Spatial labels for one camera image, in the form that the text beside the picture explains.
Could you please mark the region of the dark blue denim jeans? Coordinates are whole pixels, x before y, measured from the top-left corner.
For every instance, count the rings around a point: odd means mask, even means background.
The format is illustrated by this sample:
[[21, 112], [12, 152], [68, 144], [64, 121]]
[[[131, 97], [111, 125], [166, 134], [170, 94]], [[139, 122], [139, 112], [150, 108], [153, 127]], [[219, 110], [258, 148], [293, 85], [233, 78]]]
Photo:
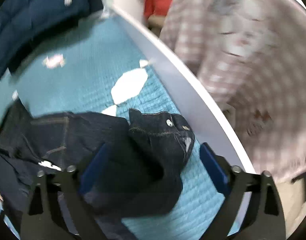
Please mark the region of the dark blue denim jeans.
[[195, 135], [179, 114], [129, 110], [33, 117], [20, 100], [0, 124], [0, 194], [16, 224], [39, 171], [74, 166], [77, 189], [108, 239], [134, 239], [123, 218], [170, 212], [183, 189], [180, 174]]

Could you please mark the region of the plaid shirt of person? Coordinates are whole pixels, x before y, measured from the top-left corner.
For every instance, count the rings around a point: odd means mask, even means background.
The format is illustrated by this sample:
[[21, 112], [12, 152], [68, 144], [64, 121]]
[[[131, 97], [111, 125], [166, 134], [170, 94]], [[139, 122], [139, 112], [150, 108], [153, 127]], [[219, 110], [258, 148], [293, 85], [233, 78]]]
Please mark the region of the plaid shirt of person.
[[257, 172], [306, 172], [306, 10], [295, 0], [172, 0], [160, 39], [220, 106]]

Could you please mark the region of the navy puffer jacket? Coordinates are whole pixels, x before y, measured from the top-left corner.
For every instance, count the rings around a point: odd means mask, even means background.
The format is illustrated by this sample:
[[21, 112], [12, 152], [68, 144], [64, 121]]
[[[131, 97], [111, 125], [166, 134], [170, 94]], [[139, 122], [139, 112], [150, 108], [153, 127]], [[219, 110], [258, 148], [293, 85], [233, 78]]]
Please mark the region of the navy puffer jacket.
[[45, 38], [103, 9], [102, 0], [0, 0], [0, 77]]

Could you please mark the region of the blue patterned bed quilt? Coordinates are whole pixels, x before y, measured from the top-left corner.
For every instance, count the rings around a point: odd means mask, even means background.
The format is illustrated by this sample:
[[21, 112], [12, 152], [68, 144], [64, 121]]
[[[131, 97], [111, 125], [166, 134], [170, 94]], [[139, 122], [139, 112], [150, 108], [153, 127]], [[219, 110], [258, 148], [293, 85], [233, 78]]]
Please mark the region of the blue patterned bed quilt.
[[[113, 20], [84, 20], [77, 28], [42, 43], [16, 74], [0, 81], [0, 120], [19, 97], [33, 116], [56, 112], [102, 112], [113, 105], [111, 89], [144, 55]], [[181, 177], [183, 190], [165, 216], [125, 218], [139, 239], [199, 239], [221, 204], [200, 158], [200, 144]]]

